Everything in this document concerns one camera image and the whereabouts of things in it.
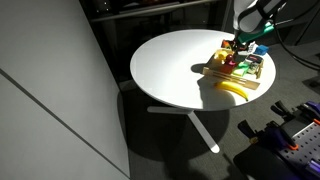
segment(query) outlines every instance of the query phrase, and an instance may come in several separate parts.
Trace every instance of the floor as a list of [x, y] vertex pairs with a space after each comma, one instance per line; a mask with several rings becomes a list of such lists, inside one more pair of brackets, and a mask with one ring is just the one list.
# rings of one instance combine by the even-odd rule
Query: floor
[[[320, 41], [289, 47], [303, 58], [320, 62]], [[122, 92], [132, 180], [241, 180], [233, 158], [250, 143], [237, 124], [246, 119], [255, 130], [266, 123], [283, 120], [270, 110], [281, 100], [288, 108], [312, 100], [320, 102], [320, 86], [309, 83], [319, 79], [318, 72], [293, 60], [279, 44], [269, 46], [277, 75], [263, 96], [247, 105], [217, 112], [196, 112], [221, 151], [212, 153], [185, 115], [148, 113], [150, 105], [163, 105], [139, 88]]]

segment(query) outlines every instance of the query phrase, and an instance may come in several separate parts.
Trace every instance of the yellow banana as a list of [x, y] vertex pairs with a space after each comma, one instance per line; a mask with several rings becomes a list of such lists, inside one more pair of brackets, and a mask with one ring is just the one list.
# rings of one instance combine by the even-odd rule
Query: yellow banana
[[232, 91], [242, 96], [248, 101], [248, 94], [243, 90], [243, 87], [240, 84], [231, 81], [221, 81], [214, 84], [214, 86], [218, 89]]

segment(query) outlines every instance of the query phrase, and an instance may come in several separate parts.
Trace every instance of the gray panel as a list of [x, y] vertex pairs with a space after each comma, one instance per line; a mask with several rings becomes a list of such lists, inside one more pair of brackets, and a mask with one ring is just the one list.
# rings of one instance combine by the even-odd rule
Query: gray panel
[[76, 0], [5, 1], [0, 67], [129, 175], [119, 89]]
[[128, 180], [0, 76], [1, 180]]

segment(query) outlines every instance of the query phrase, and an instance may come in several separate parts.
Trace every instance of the table base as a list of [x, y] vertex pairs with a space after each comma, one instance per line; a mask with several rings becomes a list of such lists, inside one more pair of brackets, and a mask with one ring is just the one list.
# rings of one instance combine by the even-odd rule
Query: table base
[[213, 153], [218, 153], [220, 148], [218, 144], [213, 140], [209, 132], [203, 126], [197, 115], [194, 113], [194, 110], [180, 109], [174, 107], [158, 107], [158, 106], [150, 106], [148, 107], [148, 112], [150, 113], [164, 113], [164, 114], [185, 114], [188, 115], [192, 124], [196, 127], [197, 131], [203, 138], [203, 140], [208, 145], [209, 149]]

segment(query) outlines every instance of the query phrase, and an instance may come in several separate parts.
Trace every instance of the wire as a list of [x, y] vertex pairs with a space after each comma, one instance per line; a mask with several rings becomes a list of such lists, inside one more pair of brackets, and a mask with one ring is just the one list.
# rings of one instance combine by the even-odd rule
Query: wire
[[[314, 7], [316, 7], [316, 5], [319, 3], [320, 1], [316, 1], [316, 3], [314, 3], [310, 8], [308, 8], [305, 12], [301, 13], [300, 15], [296, 16], [295, 18], [293, 18], [292, 20], [296, 20], [300, 17], [302, 17], [303, 15], [307, 14], [311, 9], [313, 9]], [[281, 39], [281, 36], [280, 36], [280, 33], [279, 33], [279, 29], [277, 27], [277, 23], [276, 23], [276, 19], [277, 19], [277, 15], [278, 15], [278, 12], [275, 13], [275, 15], [272, 17], [273, 19], [273, 22], [274, 22], [274, 27], [275, 27], [275, 31], [276, 31], [276, 34], [277, 34], [277, 38], [280, 42], [280, 45], [283, 47], [283, 49], [289, 53], [291, 55], [291, 57], [293, 59], [295, 59], [298, 63], [300, 63], [301, 65], [307, 67], [307, 68], [310, 68], [312, 70], [315, 70], [315, 71], [320, 71], [320, 65], [316, 64], [316, 63], [313, 63], [313, 62], [310, 62], [306, 59], [303, 59], [301, 57], [299, 57], [298, 55], [294, 54], [292, 51], [290, 51], [283, 43], [283, 40]]]

